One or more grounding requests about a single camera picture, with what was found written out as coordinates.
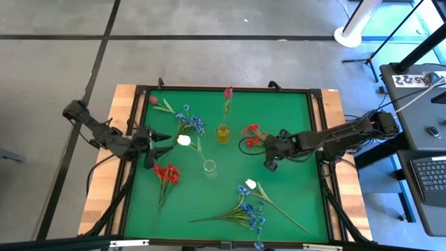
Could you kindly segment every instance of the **wooden table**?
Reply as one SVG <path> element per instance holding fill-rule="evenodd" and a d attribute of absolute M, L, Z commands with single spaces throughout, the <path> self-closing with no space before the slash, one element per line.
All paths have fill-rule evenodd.
<path fill-rule="evenodd" d="M 136 85 L 134 84 L 117 85 L 108 116 L 109 118 L 113 118 L 110 126 L 114 126 L 123 132 L 126 131 L 127 120 L 130 116 L 135 89 Z M 327 126 L 331 128 L 345 123 L 338 90 L 323 89 L 322 96 Z M 141 96 L 139 99 L 139 102 L 143 102 L 142 97 L 143 96 Z M 313 105 L 314 114 L 316 116 L 316 125 L 318 130 L 320 130 L 322 128 L 322 123 L 319 117 L 319 108 L 315 98 L 313 99 Z M 135 121 L 139 121 L 140 116 L 141 111 L 137 110 Z M 109 151 L 101 149 L 98 154 L 97 161 L 101 161 L 110 154 L 111 153 Z M 345 155 L 344 158 L 353 162 L 353 156 L 351 155 Z M 90 230 L 90 228 L 95 224 L 95 222 L 100 218 L 110 204 L 118 173 L 118 164 L 119 159 L 112 158 L 106 163 L 100 165 L 93 173 L 90 192 L 85 203 L 82 221 L 79 226 L 79 234 L 83 234 Z M 336 175 L 342 208 L 352 220 L 353 224 L 361 231 L 361 233 L 366 238 L 371 239 L 369 222 L 365 211 L 364 200 L 362 199 L 361 187 L 356 169 L 344 162 L 340 162 L 337 164 Z M 117 228 L 121 219 L 121 210 L 122 203 L 115 213 L 114 223 L 111 229 L 113 234 L 118 232 Z M 341 233 L 337 227 L 339 226 L 337 214 L 331 206 L 330 212 L 334 229 L 334 238 L 340 240 Z"/>

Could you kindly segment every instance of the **glass vase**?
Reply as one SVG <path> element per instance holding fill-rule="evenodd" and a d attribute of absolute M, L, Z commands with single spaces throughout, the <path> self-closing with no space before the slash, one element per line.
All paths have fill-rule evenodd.
<path fill-rule="evenodd" d="M 217 178 L 217 168 L 214 160 L 205 160 L 203 163 L 203 168 L 206 178 L 210 180 Z"/>
<path fill-rule="evenodd" d="M 225 124 L 221 124 L 217 128 L 217 142 L 220 144 L 228 144 L 230 133 L 231 131 L 229 130 L 229 127 Z"/>

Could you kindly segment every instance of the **green table surface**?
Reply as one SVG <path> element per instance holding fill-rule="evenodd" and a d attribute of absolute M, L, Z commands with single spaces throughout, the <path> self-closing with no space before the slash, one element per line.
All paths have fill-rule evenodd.
<path fill-rule="evenodd" d="M 206 134 L 200 136 L 206 159 L 216 163 L 217 178 L 204 175 L 203 159 L 190 147 L 176 145 L 159 163 L 170 162 L 181 170 L 180 183 L 175 185 L 160 215 L 157 204 L 160 181 L 153 170 L 144 168 L 140 159 L 125 223 L 125 237 L 173 238 L 226 241 L 256 241 L 255 231 L 233 223 L 213 220 L 195 222 L 226 213 L 237 201 L 238 184 L 247 178 L 260 182 L 267 195 L 291 217 L 310 230 L 303 231 L 283 216 L 276 208 L 263 207 L 266 223 L 262 241 L 328 242 L 328 233 L 319 186 L 315 158 L 305 163 L 283 160 L 276 172 L 263 166 L 264 155 L 248 156 L 238 149 L 242 130 L 249 124 L 260 125 L 260 131 L 276 135 L 281 129 L 291 133 L 311 130 L 307 97 L 303 93 L 234 92 L 231 111 L 226 124 L 231 130 L 229 144 L 217 143 L 216 130 L 224 122 L 224 97 L 221 91 L 151 91 L 162 102 L 165 98 L 176 112 L 183 105 L 190 106 L 189 115 L 203 118 Z M 161 133 L 176 134 L 177 119 L 173 114 L 153 109 L 148 105 L 146 124 Z M 196 142 L 198 135 L 192 135 Z M 158 142 L 168 146 L 172 139 Z M 246 198 L 256 204 L 253 196 Z"/>

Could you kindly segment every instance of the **concrete floor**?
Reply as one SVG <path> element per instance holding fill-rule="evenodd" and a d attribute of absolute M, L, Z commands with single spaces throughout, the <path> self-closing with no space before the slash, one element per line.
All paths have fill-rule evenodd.
<path fill-rule="evenodd" d="M 345 2 L 352 13 L 357 3 Z M 0 35 L 102 35 L 113 3 L 3 0 Z M 384 3 L 364 35 L 388 35 L 410 8 Z M 336 0 L 127 0 L 120 5 L 111 33 L 331 36 L 346 21 Z M 397 35 L 422 36 L 420 31 L 414 17 Z M 61 111 L 82 97 L 99 44 L 96 40 L 0 40 L 0 147 L 28 158 L 24 164 L 0 161 L 2 243 L 34 237 L 71 129 Z M 365 65 L 341 60 L 368 57 L 378 46 L 363 43 L 348 49 L 332 41 L 109 41 L 89 108 L 99 120 L 105 119 L 117 84 L 155 84 L 158 77 L 166 84 L 221 86 L 265 86 L 273 79 L 283 87 L 339 89 L 344 112 L 358 115 L 381 102 L 382 95 L 376 93 L 380 84 Z M 378 67 L 399 61 L 416 46 L 390 43 L 374 63 Z M 438 61 L 431 52 L 420 62 Z M 96 155 L 95 149 L 78 141 L 49 238 L 76 235 L 86 175 Z M 364 200 L 375 241 L 426 249 L 446 244 L 446 238 L 428 237 L 419 222 L 398 222 L 382 213 L 380 206 L 401 213 L 401 205 L 393 195 L 372 194 L 376 180 L 361 178 L 361 182 L 370 193 Z"/>

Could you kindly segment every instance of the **yellow vase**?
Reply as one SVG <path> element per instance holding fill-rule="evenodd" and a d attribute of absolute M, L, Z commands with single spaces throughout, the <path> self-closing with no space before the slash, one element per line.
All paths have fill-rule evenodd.
<path fill-rule="evenodd" d="M 231 131 L 227 125 L 221 124 L 217 128 L 217 142 L 220 144 L 228 144 L 230 132 Z"/>

